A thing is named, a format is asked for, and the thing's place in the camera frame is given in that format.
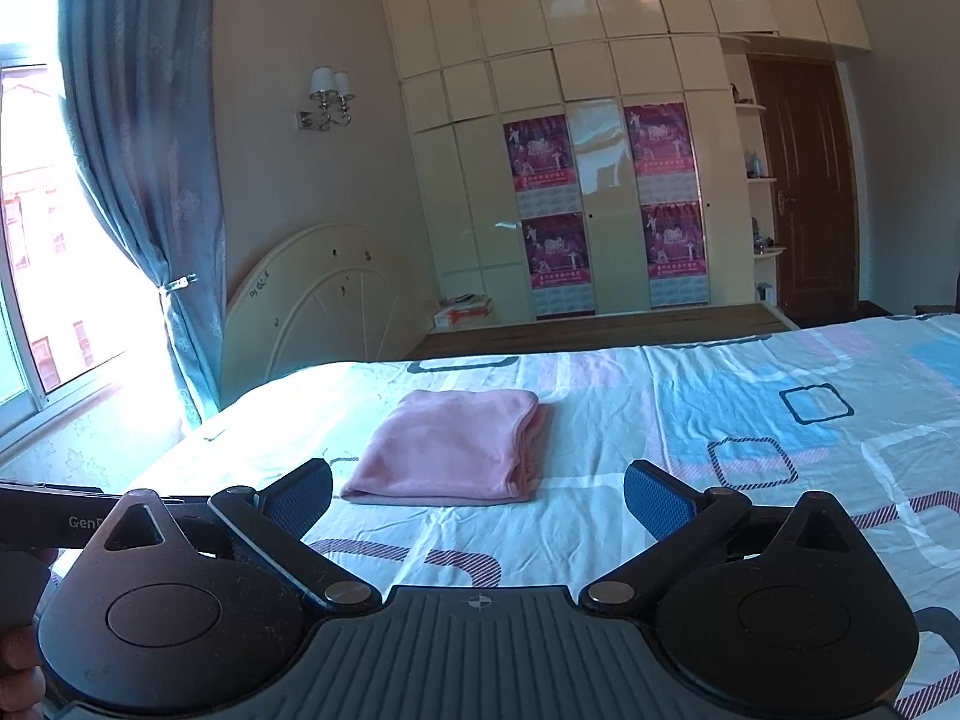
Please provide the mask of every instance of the hand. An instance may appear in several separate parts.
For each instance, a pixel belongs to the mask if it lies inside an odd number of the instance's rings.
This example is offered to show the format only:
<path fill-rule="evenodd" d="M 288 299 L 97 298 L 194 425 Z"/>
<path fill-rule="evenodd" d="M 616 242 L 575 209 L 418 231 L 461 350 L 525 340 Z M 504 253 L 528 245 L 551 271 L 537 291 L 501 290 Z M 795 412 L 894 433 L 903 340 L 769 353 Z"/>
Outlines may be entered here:
<path fill-rule="evenodd" d="M 56 550 L 37 554 L 47 565 L 56 560 Z M 0 661 L 16 673 L 0 678 L 0 712 L 3 720 L 43 720 L 40 700 L 46 691 L 37 645 L 37 618 L 30 628 L 8 632 L 0 638 Z"/>

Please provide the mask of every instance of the headboard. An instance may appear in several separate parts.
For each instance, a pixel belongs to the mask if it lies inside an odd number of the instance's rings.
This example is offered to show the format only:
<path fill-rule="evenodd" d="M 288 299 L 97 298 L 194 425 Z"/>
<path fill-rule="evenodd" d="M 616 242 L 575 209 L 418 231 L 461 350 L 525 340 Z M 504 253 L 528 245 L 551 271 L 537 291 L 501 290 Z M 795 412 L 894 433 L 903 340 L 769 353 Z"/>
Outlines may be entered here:
<path fill-rule="evenodd" d="M 227 306 L 221 405 L 306 365 L 403 359 L 434 307 L 411 265 L 367 230 L 306 229 L 264 257 Z"/>

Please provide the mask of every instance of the folded pink towel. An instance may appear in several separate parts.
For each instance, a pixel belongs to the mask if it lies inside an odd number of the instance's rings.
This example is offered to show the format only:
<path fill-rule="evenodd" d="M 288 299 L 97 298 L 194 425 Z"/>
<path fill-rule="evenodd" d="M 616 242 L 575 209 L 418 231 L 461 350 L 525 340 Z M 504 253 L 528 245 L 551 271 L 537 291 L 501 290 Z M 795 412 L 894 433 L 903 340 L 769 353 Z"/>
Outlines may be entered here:
<path fill-rule="evenodd" d="M 397 506 L 525 501 L 544 407 L 525 389 L 415 389 L 373 432 L 340 498 Z"/>

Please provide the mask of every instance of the poster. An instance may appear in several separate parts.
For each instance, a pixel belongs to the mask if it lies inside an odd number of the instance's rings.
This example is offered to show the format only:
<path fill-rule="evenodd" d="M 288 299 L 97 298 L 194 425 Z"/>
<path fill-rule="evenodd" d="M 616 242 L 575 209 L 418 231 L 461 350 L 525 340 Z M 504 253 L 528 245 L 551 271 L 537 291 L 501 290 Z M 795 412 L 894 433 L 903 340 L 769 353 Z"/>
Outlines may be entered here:
<path fill-rule="evenodd" d="M 587 231 L 564 115 L 503 125 L 537 319 L 596 313 Z"/>
<path fill-rule="evenodd" d="M 566 117 L 503 125 L 520 218 L 581 210 L 580 185 Z"/>
<path fill-rule="evenodd" d="M 683 103 L 625 108 L 653 308 L 709 302 L 700 185 Z"/>
<path fill-rule="evenodd" d="M 530 266 L 530 284 L 535 290 L 590 283 L 583 214 L 523 220 L 523 243 Z"/>
<path fill-rule="evenodd" d="M 699 201 L 645 205 L 640 215 L 651 279 L 707 275 Z"/>
<path fill-rule="evenodd" d="M 683 103 L 624 109 L 640 205 L 698 199 L 697 170 Z"/>

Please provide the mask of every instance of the wall lamp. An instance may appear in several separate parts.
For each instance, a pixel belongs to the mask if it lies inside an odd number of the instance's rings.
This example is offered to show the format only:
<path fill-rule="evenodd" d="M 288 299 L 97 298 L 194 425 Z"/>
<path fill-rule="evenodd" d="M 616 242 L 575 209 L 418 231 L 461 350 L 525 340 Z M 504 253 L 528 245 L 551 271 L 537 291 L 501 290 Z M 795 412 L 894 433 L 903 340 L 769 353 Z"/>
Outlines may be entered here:
<path fill-rule="evenodd" d="M 327 132 L 331 124 L 346 127 L 350 118 L 349 102 L 355 97 L 346 73 L 335 73 L 333 68 L 321 67 L 310 74 L 310 99 L 320 112 L 301 111 L 296 114 L 298 129 L 315 129 Z"/>

